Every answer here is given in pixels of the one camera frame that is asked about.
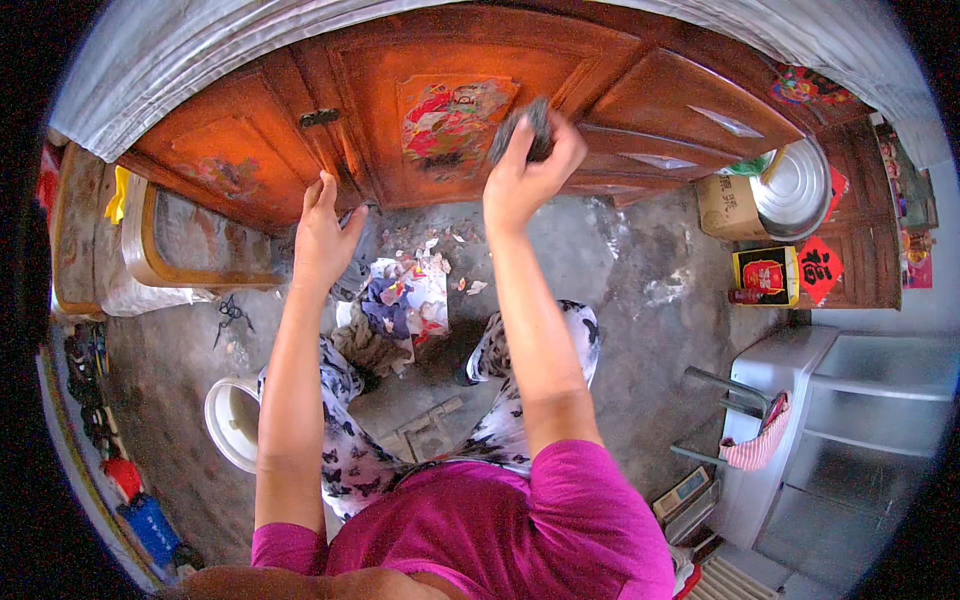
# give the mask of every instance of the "wooden cabinet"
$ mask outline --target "wooden cabinet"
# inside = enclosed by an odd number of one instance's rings
[[[759,156],[804,137],[743,88],[662,48],[641,58],[596,103],[586,121],[739,158]]]
[[[828,221],[814,234],[844,265],[822,308],[900,308],[900,227],[883,159],[869,119],[819,137],[827,159],[850,182]],[[795,244],[797,252],[806,240]],[[814,308],[801,291],[798,308]]]
[[[577,114],[629,67],[639,42],[565,17],[449,6],[301,46],[304,78],[337,90],[372,192],[395,208],[479,199],[487,150],[512,107],[545,95]]]
[[[341,172],[333,144],[299,124],[297,108],[314,104],[281,49],[173,110],[119,162],[241,223],[291,225],[320,170]],[[352,180],[339,179],[341,203],[359,204]]]
[[[120,162],[274,231],[298,220],[321,168],[338,178],[341,209],[479,200],[497,126],[540,95],[589,146],[564,192],[616,205],[800,139],[816,121],[761,97],[773,67],[729,38],[620,7],[513,4],[404,12],[276,50],[174,109]]]

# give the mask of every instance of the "magenta shirt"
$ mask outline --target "magenta shirt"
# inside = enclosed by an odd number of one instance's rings
[[[670,598],[674,585],[643,498],[610,452],[577,440],[545,448],[529,480],[477,462],[425,469],[344,524],[330,548],[305,527],[264,525],[252,564],[436,573],[477,600]]]

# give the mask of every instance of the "cardboard box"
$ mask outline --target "cardboard box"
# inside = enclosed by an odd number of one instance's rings
[[[700,228],[722,240],[769,240],[756,212],[750,178],[710,175],[697,182]]]

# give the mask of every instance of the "wall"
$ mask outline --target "wall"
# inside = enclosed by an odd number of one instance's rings
[[[960,186],[953,162],[930,167],[940,226],[932,231],[933,288],[903,290],[894,309],[813,311],[815,324],[898,335],[960,335]]]

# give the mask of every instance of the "metal basin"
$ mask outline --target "metal basin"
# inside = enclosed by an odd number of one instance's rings
[[[750,178],[756,211],[770,237],[793,242],[813,233],[830,206],[830,168],[820,145],[807,137],[786,147],[764,185]]]

